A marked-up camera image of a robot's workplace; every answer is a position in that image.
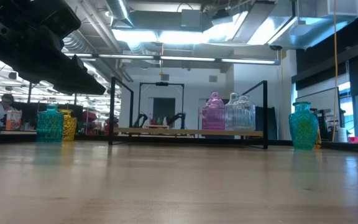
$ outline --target glass vase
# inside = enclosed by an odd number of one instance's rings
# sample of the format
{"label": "glass vase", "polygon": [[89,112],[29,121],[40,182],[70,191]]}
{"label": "glass vase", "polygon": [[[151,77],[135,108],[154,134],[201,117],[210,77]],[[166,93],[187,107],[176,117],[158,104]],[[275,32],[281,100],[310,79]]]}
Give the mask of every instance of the glass vase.
{"label": "glass vase", "polygon": [[75,136],[75,129],[77,126],[77,119],[71,117],[72,110],[61,109],[61,113],[64,115],[63,122],[63,140],[72,141]]}
{"label": "glass vase", "polygon": [[234,103],[239,99],[238,93],[231,93],[229,102],[224,105],[224,129],[228,131],[234,130]]}
{"label": "glass vase", "polygon": [[224,130],[224,103],[218,92],[212,92],[202,111],[203,130]]}
{"label": "glass vase", "polygon": [[234,130],[255,131],[255,105],[248,96],[240,96],[234,105]]}
{"label": "glass vase", "polygon": [[47,110],[38,113],[37,141],[61,142],[63,135],[63,114],[57,111],[57,105],[48,104]]}
{"label": "glass vase", "polygon": [[290,133],[295,149],[312,150],[317,138],[317,117],[310,112],[310,102],[294,103],[290,114]]}

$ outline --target orange box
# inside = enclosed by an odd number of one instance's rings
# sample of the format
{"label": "orange box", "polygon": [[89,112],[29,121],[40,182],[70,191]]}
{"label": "orange box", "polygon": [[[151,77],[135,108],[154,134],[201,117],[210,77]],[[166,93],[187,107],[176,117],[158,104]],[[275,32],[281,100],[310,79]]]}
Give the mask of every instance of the orange box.
{"label": "orange box", "polygon": [[18,130],[22,122],[22,111],[9,110],[6,113],[6,129]]}

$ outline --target pink glass jar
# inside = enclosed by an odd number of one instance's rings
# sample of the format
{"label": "pink glass jar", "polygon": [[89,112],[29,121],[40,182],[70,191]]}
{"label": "pink glass jar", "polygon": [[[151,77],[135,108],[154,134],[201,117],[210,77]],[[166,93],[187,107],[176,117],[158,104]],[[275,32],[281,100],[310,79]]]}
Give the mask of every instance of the pink glass jar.
{"label": "pink glass jar", "polygon": [[224,103],[218,92],[212,92],[202,114],[203,130],[224,130]]}

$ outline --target yellow glass vase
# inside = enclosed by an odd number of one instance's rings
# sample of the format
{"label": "yellow glass vase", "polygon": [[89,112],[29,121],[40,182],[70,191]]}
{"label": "yellow glass vase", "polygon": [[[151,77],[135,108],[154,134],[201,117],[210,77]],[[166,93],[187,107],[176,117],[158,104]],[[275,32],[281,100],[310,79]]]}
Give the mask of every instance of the yellow glass vase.
{"label": "yellow glass vase", "polygon": [[64,114],[63,140],[72,141],[74,140],[77,119],[71,117],[72,110],[61,109],[60,112]]}

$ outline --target person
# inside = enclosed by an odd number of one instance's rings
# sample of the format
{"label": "person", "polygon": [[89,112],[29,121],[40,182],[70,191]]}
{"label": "person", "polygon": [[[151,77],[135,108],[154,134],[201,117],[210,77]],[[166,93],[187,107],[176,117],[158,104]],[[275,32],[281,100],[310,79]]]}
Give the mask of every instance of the person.
{"label": "person", "polygon": [[5,127],[7,111],[16,109],[12,107],[12,104],[14,102],[12,94],[3,94],[1,99],[2,102],[0,103],[0,127]]}

